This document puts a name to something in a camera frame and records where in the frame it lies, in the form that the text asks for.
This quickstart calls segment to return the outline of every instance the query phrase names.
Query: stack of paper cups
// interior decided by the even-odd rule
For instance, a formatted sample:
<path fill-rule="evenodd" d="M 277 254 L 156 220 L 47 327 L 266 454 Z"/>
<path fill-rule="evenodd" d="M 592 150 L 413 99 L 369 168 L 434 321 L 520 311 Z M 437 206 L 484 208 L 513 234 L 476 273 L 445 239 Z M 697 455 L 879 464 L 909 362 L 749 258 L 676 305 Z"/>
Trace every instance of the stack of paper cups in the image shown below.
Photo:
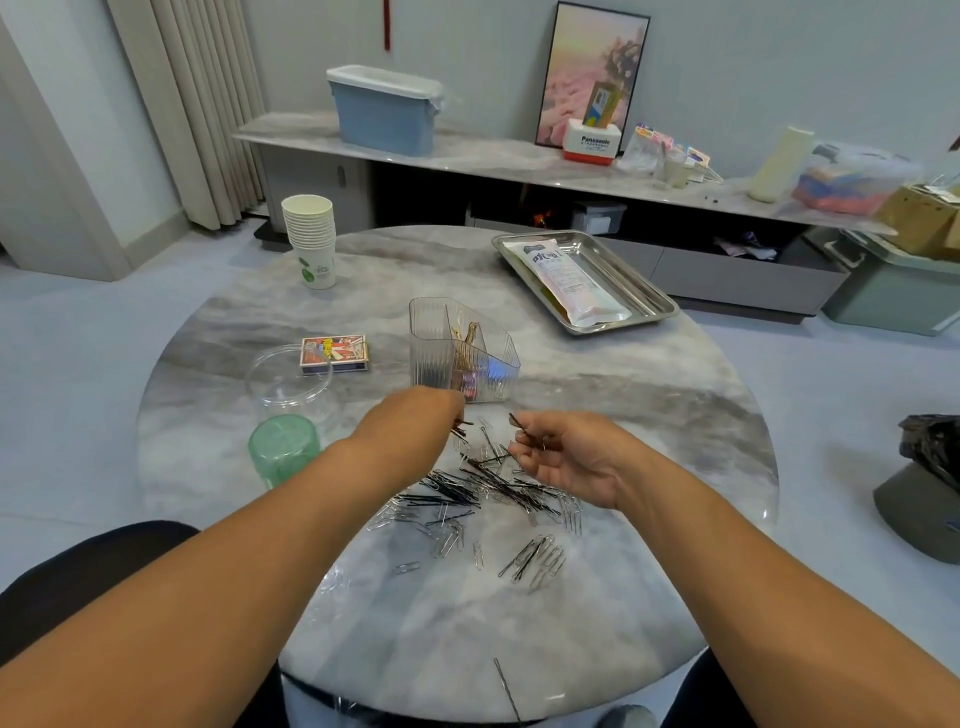
<path fill-rule="evenodd" d="M 329 288 L 337 282 L 333 203 L 320 195 L 294 195 L 280 206 L 287 237 L 300 260 L 303 284 L 308 288 Z"/>

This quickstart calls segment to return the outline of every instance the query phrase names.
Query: hand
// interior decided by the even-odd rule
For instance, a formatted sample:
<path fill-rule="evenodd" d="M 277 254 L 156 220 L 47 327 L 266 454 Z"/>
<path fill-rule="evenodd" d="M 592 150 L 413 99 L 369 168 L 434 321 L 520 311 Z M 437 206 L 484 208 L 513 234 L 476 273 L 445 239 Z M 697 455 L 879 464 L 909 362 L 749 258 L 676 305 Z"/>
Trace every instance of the hand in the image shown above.
<path fill-rule="evenodd" d="M 450 428 L 464 416 L 464 396 L 417 386 L 389 395 L 368 412 L 349 439 L 388 471 L 399 492 L 424 477 L 444 451 Z"/>
<path fill-rule="evenodd" d="M 510 452 L 541 483 L 601 508 L 617 508 L 628 462 L 653 452 L 622 427 L 593 412 L 518 412 Z"/>

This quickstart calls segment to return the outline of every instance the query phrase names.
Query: stainless steel tray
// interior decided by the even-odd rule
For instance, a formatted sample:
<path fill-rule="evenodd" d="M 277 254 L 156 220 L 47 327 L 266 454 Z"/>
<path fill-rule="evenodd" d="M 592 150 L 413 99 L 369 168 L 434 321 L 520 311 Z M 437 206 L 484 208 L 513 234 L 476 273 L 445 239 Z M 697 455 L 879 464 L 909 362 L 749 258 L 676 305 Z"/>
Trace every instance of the stainless steel tray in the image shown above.
<path fill-rule="evenodd" d="M 504 243 L 517 240 L 535 242 L 551 238 L 556 240 L 561 250 L 583 268 L 599 286 L 631 311 L 630 318 L 591 327 L 573 326 L 567 319 L 566 311 L 534 275 L 534 272 L 504 246 Z M 639 324 L 653 324 L 680 313 L 680 307 L 673 299 L 614 255 L 596 238 L 585 232 L 544 231 L 523 235 L 497 235 L 492 243 L 554 318 L 574 336 L 609 331 L 613 328 L 634 327 Z"/>

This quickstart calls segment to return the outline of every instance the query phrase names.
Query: plastic package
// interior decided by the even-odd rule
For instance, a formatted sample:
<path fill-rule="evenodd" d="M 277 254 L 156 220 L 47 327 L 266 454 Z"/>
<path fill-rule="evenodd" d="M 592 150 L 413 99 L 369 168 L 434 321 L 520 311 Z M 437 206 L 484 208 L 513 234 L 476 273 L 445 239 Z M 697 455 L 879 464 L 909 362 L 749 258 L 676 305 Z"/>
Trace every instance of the plastic package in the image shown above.
<path fill-rule="evenodd" d="M 900 427 L 900 454 L 960 493 L 960 416 L 911 415 Z"/>
<path fill-rule="evenodd" d="M 658 166 L 662 165 L 664 153 L 673 149 L 673 146 L 672 136 L 660 133 L 645 124 L 638 124 L 630 135 L 623 157 L 616 165 L 625 172 L 652 175 Z"/>
<path fill-rule="evenodd" d="M 547 287 L 573 326 L 591 327 L 630 318 L 630 311 L 570 260 L 553 238 L 515 240 L 504 246 Z"/>
<path fill-rule="evenodd" d="M 881 149 L 822 142 L 791 197 L 814 209 L 870 216 L 902 184 L 922 173 L 919 164 Z"/>
<path fill-rule="evenodd" d="M 467 401 L 503 401 L 520 372 L 514 340 L 491 319 L 453 299 L 410 302 L 410 381 L 456 389 Z"/>

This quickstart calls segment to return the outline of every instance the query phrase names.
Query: marble tabletop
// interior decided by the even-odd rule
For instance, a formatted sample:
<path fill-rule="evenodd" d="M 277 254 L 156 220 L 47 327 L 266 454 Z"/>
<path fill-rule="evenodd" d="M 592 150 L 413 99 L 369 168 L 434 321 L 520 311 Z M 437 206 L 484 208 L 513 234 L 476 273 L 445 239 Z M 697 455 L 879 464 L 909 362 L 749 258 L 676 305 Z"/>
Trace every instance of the marble tabletop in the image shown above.
<path fill-rule="evenodd" d="M 794 200 L 772 205 L 757 202 L 747 196 L 747 179 L 734 178 L 722 183 L 692 182 L 685 189 L 672 189 L 649 177 L 622 172 L 616 165 L 604 167 L 568 161 L 557 149 L 540 147 L 527 141 L 491 139 L 465 133 L 446 126 L 442 121 L 437 122 L 434 152 L 429 157 L 406 157 L 347 144 L 340 138 L 340 126 L 334 111 L 274 111 L 253 119 L 234 136 L 258 144 L 388 161 L 495 180 L 542 184 L 595 195 L 698 207 L 828 228 L 845 228 L 883 235 L 897 234 L 895 230 L 877 220 L 821 212 Z"/>
<path fill-rule="evenodd" d="M 366 373 L 338 374 L 339 423 L 351 431 L 409 383 L 408 302 L 448 296 L 502 323 L 521 362 L 512 400 L 474 404 L 508 442 L 511 408 L 605 413 L 701 476 L 769 530 L 779 499 L 763 416 L 730 362 L 685 314 L 573 338 L 491 246 L 490 231 L 419 226 L 337 239 L 337 284 L 311 291 L 279 255 L 209 299 L 156 364 L 138 421 L 140 482 L 152 513 L 210 525 L 263 493 L 246 452 L 254 425 L 243 375 L 253 357 L 320 333 L 365 333 Z M 456 461 L 452 445 L 441 465 Z M 331 476 L 348 477 L 348 473 Z M 582 537 L 485 501 L 466 548 L 430 556 L 408 523 L 362 530 L 315 593 L 281 665 L 324 691 L 407 716 L 512 721 L 498 658 L 525 720 L 634 692 L 704 647 L 677 592 L 625 519 L 585 506 Z M 564 569 L 529 593 L 497 573 L 535 534 L 554 534 Z M 472 544 L 485 567 L 474 564 Z M 394 575 L 394 566 L 422 568 Z"/>

